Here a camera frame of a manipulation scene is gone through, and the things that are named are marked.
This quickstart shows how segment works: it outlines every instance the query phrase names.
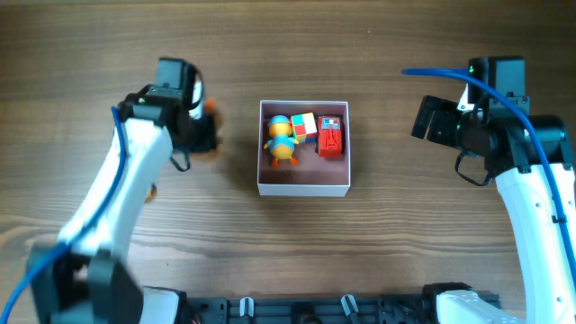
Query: blue cap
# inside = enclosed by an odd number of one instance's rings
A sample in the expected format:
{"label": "blue cap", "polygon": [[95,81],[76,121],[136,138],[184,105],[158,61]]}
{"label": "blue cap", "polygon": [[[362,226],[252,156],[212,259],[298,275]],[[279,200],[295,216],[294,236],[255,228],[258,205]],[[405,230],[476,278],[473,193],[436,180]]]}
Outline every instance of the blue cap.
{"label": "blue cap", "polygon": [[286,116],[277,115],[272,117],[272,119],[268,122],[268,126],[275,123],[290,123],[290,120]]}

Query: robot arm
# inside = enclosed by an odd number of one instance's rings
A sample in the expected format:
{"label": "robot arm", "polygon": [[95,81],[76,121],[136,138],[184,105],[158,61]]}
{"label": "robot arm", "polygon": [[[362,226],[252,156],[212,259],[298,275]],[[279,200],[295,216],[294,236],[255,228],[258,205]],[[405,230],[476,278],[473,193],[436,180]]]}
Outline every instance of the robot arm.
{"label": "robot arm", "polygon": [[[141,288],[130,276],[126,259],[147,192],[167,161],[176,163],[173,153],[182,152],[187,160],[188,153],[216,149],[214,116],[203,113],[200,72],[181,59],[161,58],[155,84],[128,94],[118,109],[127,156],[120,182],[97,223],[73,240],[85,230],[116,177],[121,155],[116,131],[88,195],[59,233],[58,242],[71,244],[71,253],[31,283],[40,323],[190,323],[185,294]],[[32,247],[28,267],[50,248]]]}
{"label": "robot arm", "polygon": [[[72,252],[93,257],[108,250],[112,257],[126,261],[131,233],[146,195],[158,174],[172,157],[172,140],[167,127],[153,121],[129,118],[123,124],[127,158],[118,189],[96,227],[72,247]],[[120,159],[118,132],[88,195],[71,221],[61,230],[58,241],[68,243],[95,214],[116,173]]]}
{"label": "robot arm", "polygon": [[[562,164],[552,164],[552,170],[571,237],[576,239],[576,217],[569,203],[574,199],[574,172]],[[576,294],[542,166],[532,166],[530,173],[511,169],[496,177],[496,185],[516,238],[526,291],[526,317],[530,323],[574,322]]]}
{"label": "robot arm", "polygon": [[[528,116],[522,58],[474,58],[469,63],[472,77],[506,94],[533,125],[559,186],[566,219],[556,218],[550,186],[530,134],[502,103],[480,88],[467,86],[460,103],[424,97],[412,136],[423,139],[427,133],[428,140],[459,149],[455,169],[467,181],[486,185],[496,179],[517,242],[527,322],[573,323],[576,294],[565,250],[574,246],[565,246],[569,239],[564,240],[558,226],[558,221],[567,222],[569,238],[572,242],[576,239],[574,156],[568,132],[557,117]],[[484,158],[487,181],[479,184],[458,172],[465,156]],[[514,322],[469,292],[439,292],[435,302],[437,322],[442,324],[463,319],[470,320],[467,323]]]}

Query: rubik's cube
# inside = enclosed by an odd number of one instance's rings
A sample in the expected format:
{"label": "rubik's cube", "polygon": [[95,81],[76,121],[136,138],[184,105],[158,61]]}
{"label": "rubik's cube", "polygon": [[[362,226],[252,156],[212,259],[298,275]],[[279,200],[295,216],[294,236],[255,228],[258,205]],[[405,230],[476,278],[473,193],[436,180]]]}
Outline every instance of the rubik's cube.
{"label": "rubik's cube", "polygon": [[292,129],[294,137],[300,143],[314,142],[318,137],[318,129],[312,112],[292,116]]}

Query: orange object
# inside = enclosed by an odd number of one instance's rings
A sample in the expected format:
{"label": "orange object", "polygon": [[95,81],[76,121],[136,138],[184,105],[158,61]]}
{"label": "orange object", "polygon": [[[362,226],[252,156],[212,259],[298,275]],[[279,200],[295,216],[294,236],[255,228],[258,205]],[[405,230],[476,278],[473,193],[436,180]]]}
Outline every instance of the orange object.
{"label": "orange object", "polygon": [[216,102],[214,101],[214,99],[208,98],[208,100],[206,100],[206,102],[204,103],[203,109],[205,112],[211,113],[215,107],[216,107]]}
{"label": "orange object", "polygon": [[148,189],[148,193],[146,194],[146,203],[150,203],[158,196],[158,189],[156,188],[155,184],[152,184],[150,189]]}

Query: black metal bracket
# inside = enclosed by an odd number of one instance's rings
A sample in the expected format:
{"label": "black metal bracket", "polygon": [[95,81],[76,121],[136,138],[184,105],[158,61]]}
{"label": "black metal bracket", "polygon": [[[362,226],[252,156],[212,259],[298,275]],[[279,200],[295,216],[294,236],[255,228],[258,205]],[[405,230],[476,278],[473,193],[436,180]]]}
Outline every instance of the black metal bracket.
{"label": "black metal bracket", "polygon": [[[483,300],[500,308],[498,295],[483,294]],[[224,298],[190,298],[193,315],[201,322],[198,324],[302,324],[305,319],[293,316],[294,305],[308,303],[313,307],[314,315],[322,324],[433,324],[428,318],[429,311],[422,305],[428,297],[420,294],[393,294],[374,298],[353,298],[357,311],[350,316],[343,307],[342,299],[254,299],[254,316],[240,316],[240,300]]]}
{"label": "black metal bracket", "polygon": [[[51,249],[34,245],[27,268]],[[85,279],[77,273],[85,267]],[[138,324],[143,295],[123,262],[99,251],[96,256],[64,256],[31,283],[32,297],[41,324]]]}
{"label": "black metal bracket", "polygon": [[153,121],[166,127],[175,151],[207,153],[218,146],[213,115],[205,113],[192,119],[189,112],[203,102],[192,102],[194,80],[202,80],[202,74],[193,64],[179,58],[161,58],[158,62],[154,85],[146,85],[140,91],[128,94],[118,103],[120,118]]}
{"label": "black metal bracket", "polygon": [[[504,94],[527,116],[550,163],[572,167],[572,144],[562,120],[555,116],[528,116],[530,98],[526,95],[523,58],[473,58],[469,65],[472,77]],[[466,155],[484,157],[488,175],[482,184],[463,176],[475,185],[485,185],[491,178],[515,167],[528,173],[532,165],[540,164],[528,131],[502,103],[474,85],[469,85],[467,99],[468,104],[474,104],[473,111],[462,112],[457,109],[458,103],[425,96],[412,136],[419,139],[426,136],[431,142],[458,149]],[[476,115],[477,107],[482,108],[482,121]]]}

